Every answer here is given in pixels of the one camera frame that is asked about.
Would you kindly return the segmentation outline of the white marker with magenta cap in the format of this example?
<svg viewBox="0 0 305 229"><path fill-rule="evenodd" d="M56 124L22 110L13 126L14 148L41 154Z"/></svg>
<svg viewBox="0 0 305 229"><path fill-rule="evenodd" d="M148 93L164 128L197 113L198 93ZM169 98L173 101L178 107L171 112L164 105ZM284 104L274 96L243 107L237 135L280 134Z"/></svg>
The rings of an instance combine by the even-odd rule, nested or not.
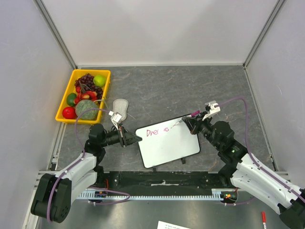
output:
<svg viewBox="0 0 305 229"><path fill-rule="evenodd" d="M187 118L187 117L195 117L195 116L197 116L199 113L200 113L200 111L197 110L196 112L193 112L193 113L191 113L191 114L189 114L189 115L183 116L175 125L178 125L179 123L182 123L184 118Z"/></svg>

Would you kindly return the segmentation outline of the small black framed whiteboard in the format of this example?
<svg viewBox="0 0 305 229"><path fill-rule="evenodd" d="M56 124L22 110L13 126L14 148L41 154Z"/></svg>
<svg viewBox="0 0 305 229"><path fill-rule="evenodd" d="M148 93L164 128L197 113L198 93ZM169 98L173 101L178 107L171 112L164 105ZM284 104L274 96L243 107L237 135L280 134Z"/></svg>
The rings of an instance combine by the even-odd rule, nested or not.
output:
<svg viewBox="0 0 305 229"><path fill-rule="evenodd" d="M142 138L138 144L145 168L153 168L201 151L198 136L190 133L182 117L137 128L135 134Z"/></svg>

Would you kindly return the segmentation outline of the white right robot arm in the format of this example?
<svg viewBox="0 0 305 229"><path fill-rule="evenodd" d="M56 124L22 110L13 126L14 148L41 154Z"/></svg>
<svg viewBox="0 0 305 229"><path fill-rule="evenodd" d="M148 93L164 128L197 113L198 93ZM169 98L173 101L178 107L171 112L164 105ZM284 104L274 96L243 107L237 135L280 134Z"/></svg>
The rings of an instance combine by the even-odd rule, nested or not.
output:
<svg viewBox="0 0 305 229"><path fill-rule="evenodd" d="M305 190L264 165L234 138L228 122L183 117L191 134L202 134L225 163L218 176L222 187L240 188L273 209L290 229L305 227Z"/></svg>

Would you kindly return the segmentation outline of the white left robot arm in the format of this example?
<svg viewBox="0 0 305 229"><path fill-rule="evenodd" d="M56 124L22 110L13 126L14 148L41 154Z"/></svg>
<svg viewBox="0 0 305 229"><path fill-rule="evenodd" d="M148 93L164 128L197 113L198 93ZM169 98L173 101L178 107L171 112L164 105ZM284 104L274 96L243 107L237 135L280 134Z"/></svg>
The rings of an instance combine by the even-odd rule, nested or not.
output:
<svg viewBox="0 0 305 229"><path fill-rule="evenodd" d="M92 125L84 152L61 171L42 175L30 208L31 214L49 222L63 222L74 200L86 188L104 184L105 177L99 164L105 156L105 148L114 144L126 147L141 140L122 125L111 131L106 131L101 124Z"/></svg>

